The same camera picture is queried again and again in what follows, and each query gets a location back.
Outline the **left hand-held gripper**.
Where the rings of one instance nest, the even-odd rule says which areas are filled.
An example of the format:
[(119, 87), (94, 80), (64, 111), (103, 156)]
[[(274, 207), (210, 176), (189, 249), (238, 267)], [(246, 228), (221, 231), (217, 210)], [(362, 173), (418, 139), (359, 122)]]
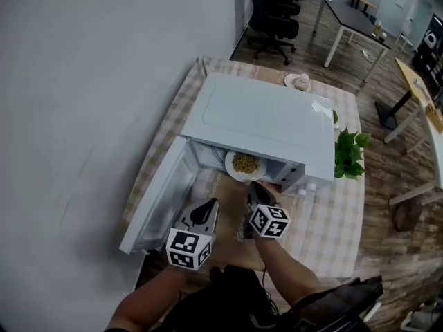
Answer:
[(199, 270), (213, 253), (219, 211), (216, 198), (190, 204), (170, 228), (165, 250), (170, 265)]

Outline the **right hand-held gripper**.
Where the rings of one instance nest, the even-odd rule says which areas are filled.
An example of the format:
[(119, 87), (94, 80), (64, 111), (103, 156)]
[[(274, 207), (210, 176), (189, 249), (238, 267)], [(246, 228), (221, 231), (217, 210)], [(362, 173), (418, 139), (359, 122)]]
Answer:
[(248, 224), (261, 237), (277, 239), (289, 227), (289, 213), (279, 206), (274, 195), (262, 184), (252, 181), (248, 185), (247, 203), (255, 207)]

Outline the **white round plate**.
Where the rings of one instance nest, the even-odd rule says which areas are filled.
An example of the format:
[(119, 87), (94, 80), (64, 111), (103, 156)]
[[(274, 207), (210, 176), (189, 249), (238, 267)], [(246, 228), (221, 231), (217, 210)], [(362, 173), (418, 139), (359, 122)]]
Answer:
[(225, 157), (225, 168), (226, 171), (229, 173), (229, 175), (231, 177), (233, 177), (236, 181), (240, 181), (240, 182), (251, 182), (251, 181), (256, 181), (261, 179), (265, 173), (266, 173), (266, 168), (267, 168), (267, 161), (264, 158), (259, 158), (259, 162), (260, 162), (260, 168), (259, 170), (257, 170), (256, 172), (252, 173), (252, 174), (245, 174), (242, 172), (236, 172), (233, 169), (232, 166), (232, 160), (233, 160), (233, 156), (236, 153), (240, 153), (240, 152), (235, 152), (235, 151), (229, 151)]

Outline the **white microwave oven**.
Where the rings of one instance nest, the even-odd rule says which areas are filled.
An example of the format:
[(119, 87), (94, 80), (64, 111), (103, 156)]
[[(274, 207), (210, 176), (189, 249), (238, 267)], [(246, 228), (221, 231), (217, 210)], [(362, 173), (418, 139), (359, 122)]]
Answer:
[(147, 187), (120, 249), (158, 250), (203, 167), (226, 170), (230, 151), (264, 159), (260, 180), (285, 194), (334, 180), (331, 100), (268, 82), (211, 73)]

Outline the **person's right forearm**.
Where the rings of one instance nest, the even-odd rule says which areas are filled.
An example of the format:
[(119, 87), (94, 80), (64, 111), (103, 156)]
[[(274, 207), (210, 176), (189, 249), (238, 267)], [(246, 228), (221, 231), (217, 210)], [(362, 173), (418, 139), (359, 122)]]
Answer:
[(255, 232), (253, 239), (276, 290), (290, 307), (309, 295), (324, 291), (317, 276), (275, 239), (261, 237)]

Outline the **person's left forearm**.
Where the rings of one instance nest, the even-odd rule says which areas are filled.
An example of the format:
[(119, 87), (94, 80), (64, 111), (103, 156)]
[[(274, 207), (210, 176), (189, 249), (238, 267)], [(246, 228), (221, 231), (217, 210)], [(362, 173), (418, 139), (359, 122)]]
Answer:
[(167, 266), (148, 283), (126, 296), (105, 332), (147, 332), (178, 297), (190, 271)]

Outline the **table with checkered cloth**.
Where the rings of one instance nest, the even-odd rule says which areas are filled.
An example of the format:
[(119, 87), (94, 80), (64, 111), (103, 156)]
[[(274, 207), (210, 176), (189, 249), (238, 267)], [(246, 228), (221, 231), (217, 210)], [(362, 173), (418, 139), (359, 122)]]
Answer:
[[(154, 177), (172, 141), (182, 130), (191, 106), (207, 75), (220, 72), (284, 86), (288, 73), (243, 62), (200, 57), (196, 59), (175, 95), (165, 117), (154, 135), (123, 212), (129, 225), (146, 189)], [(354, 272), (361, 230), (365, 196), (365, 178), (342, 177), (317, 190), (310, 214), (302, 213), (307, 199), (294, 194), (279, 194), (277, 185), (265, 186), (282, 200), (292, 222), (288, 233), (279, 242), (295, 259), (301, 261), (320, 278), (346, 278)], [(191, 189), (193, 199), (217, 195), (221, 203), (232, 200), (234, 209), (222, 212), (217, 222), (214, 261), (256, 271), (264, 268), (257, 250), (242, 234), (240, 196), (244, 186), (229, 179), (220, 170), (203, 169)]]

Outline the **person's black shirt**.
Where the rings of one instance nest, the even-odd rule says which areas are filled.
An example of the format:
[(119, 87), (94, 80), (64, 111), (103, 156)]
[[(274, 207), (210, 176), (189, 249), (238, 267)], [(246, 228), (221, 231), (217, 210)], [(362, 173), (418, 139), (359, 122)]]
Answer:
[(152, 332), (296, 332), (273, 310), (254, 271), (211, 270), (211, 284), (177, 302)]

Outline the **green potted plant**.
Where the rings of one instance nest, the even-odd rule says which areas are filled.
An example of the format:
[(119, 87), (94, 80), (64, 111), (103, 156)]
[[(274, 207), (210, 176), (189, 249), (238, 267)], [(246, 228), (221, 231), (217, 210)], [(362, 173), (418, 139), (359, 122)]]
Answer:
[(371, 141), (370, 133), (350, 133), (347, 128), (341, 131), (335, 142), (335, 178), (357, 179), (365, 174), (363, 149)]

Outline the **small white plate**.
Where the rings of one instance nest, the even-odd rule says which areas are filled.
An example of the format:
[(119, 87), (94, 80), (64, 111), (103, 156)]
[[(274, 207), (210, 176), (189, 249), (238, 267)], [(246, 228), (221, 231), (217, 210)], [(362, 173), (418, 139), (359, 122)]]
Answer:
[[(288, 74), (284, 78), (284, 84), (286, 85), (286, 87), (297, 89), (293, 83), (294, 83), (294, 80), (296, 78), (298, 78), (299, 76), (300, 76), (300, 74)], [(308, 89), (307, 93), (310, 93), (310, 92), (311, 92), (311, 80), (310, 80), (310, 85), (309, 85), (309, 89)]]

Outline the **black flat board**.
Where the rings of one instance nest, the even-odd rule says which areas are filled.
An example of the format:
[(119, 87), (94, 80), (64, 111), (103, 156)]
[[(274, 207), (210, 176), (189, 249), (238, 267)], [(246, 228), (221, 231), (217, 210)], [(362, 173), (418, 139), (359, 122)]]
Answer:
[(302, 299), (283, 318), (291, 332), (371, 332), (361, 314), (382, 295), (380, 275), (355, 278)]

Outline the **brown bag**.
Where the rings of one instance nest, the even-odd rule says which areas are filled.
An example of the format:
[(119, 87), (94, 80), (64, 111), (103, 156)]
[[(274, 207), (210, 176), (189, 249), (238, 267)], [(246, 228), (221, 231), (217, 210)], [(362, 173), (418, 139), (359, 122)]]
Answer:
[(392, 218), (392, 223), (397, 232), (409, 232), (415, 229), (422, 214), (422, 204), (419, 199), (413, 198), (401, 202)]

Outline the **black office chair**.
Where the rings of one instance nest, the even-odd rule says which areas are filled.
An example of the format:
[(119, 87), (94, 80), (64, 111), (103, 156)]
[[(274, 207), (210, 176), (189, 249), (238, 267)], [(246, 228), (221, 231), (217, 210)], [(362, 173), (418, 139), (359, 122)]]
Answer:
[(297, 1), (298, 0), (277, 0), (283, 17), (290, 18), (300, 13), (300, 5)]
[(260, 44), (254, 53), (254, 59), (258, 60), (261, 53), (272, 48), (281, 54), (283, 63), (289, 65), (289, 58), (282, 47), (290, 47), (292, 53), (296, 51), (296, 47), (283, 39), (295, 39), (298, 36), (298, 21), (293, 16), (283, 17), (277, 0), (252, 0), (252, 3), (253, 11), (248, 25), (253, 31), (263, 34), (262, 37), (249, 37), (247, 40), (249, 45), (253, 42)]

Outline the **long white table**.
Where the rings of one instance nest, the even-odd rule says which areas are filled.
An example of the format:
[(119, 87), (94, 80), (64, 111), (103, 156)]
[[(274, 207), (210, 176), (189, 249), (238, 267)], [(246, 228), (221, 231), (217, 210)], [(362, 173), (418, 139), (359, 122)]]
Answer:
[(411, 125), (416, 117), (420, 117), (420, 119), (424, 124), (425, 133), (411, 148), (408, 149), (408, 151), (411, 152), (412, 150), (416, 149), (420, 144), (422, 144), (424, 141), (427, 141), (431, 147), (434, 172), (435, 172), (433, 179), (431, 181), (419, 187), (416, 187), (415, 189), (405, 194), (401, 194), (399, 196), (389, 199), (388, 200), (389, 205), (399, 204), (401, 202), (422, 195), (430, 190), (435, 190), (435, 192), (432, 193), (430, 196), (427, 196), (422, 201), (423, 205), (443, 199), (443, 132), (440, 133), (437, 130), (437, 128), (433, 125), (433, 123), (428, 119), (426, 112), (430, 110), (431, 106), (429, 104), (424, 106), (424, 104), (420, 102), (415, 107), (415, 109), (409, 114), (409, 116), (383, 139), (383, 141), (386, 144), (388, 144), (391, 140), (396, 138), (402, 131), (404, 131), (409, 125)]

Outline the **wooden box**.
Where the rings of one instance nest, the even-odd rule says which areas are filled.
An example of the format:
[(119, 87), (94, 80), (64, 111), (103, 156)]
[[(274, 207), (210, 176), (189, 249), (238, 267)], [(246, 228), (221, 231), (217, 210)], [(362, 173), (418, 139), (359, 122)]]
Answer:
[(439, 109), (431, 103), (426, 105), (426, 117), (430, 120), (433, 126), (439, 133), (443, 133), (443, 115)]

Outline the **black-top table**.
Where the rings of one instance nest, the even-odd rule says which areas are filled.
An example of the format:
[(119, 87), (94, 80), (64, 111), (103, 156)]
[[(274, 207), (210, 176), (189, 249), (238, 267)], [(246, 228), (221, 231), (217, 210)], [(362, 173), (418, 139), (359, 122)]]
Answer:
[(339, 22), (340, 28), (336, 33), (334, 43), (329, 50), (329, 54), (323, 66), (325, 68), (329, 67), (329, 64), (341, 40), (343, 32), (348, 31), (351, 33), (351, 35), (358, 35), (359, 37), (365, 39), (367, 42), (373, 43), (381, 48), (378, 57), (373, 62), (371, 69), (368, 71), (367, 75), (363, 79), (363, 81), (367, 83), (372, 77), (374, 70), (379, 65), (380, 61), (387, 55), (391, 47), (385, 41), (381, 41), (379, 38), (372, 36), (374, 26), (370, 23), (369, 19), (363, 16), (361, 12), (336, 1), (320, 1), (320, 8), (318, 10), (316, 22), (314, 24), (313, 34), (316, 34), (325, 6), (327, 6), (331, 10), (334, 17)]

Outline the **small white stand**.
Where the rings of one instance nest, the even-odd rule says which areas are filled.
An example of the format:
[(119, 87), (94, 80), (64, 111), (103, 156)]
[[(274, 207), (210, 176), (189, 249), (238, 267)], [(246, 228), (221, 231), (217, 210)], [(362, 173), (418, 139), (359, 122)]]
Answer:
[(399, 33), (399, 35), (397, 36), (397, 39), (395, 41), (396, 45), (400, 45), (400, 51), (404, 52), (406, 50), (406, 46), (412, 46), (412, 42), (409, 40), (409, 36), (410, 36), (410, 30), (403, 30)]

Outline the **white round backpack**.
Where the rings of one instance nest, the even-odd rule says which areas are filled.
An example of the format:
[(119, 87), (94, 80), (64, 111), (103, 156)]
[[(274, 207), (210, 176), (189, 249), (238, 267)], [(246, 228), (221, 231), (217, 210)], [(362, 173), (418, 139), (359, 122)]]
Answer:
[(441, 40), (440, 33), (437, 30), (428, 30), (424, 36), (424, 43), (430, 48), (430, 49), (438, 49), (439, 42)]

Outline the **yellow-top pedestal table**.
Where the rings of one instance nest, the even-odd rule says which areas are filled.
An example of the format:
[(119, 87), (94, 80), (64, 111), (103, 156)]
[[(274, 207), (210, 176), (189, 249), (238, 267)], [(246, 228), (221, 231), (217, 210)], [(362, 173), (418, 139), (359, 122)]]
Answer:
[(396, 112), (402, 108), (411, 98), (416, 98), (425, 107), (433, 106), (431, 95), (429, 94), (423, 79), (409, 66), (407, 66), (400, 59), (395, 59), (404, 79), (407, 83), (407, 92), (405, 95), (392, 107), (388, 107), (382, 102), (375, 101), (375, 107), (379, 116), (379, 121), (382, 127), (389, 130), (394, 130), (397, 127)]

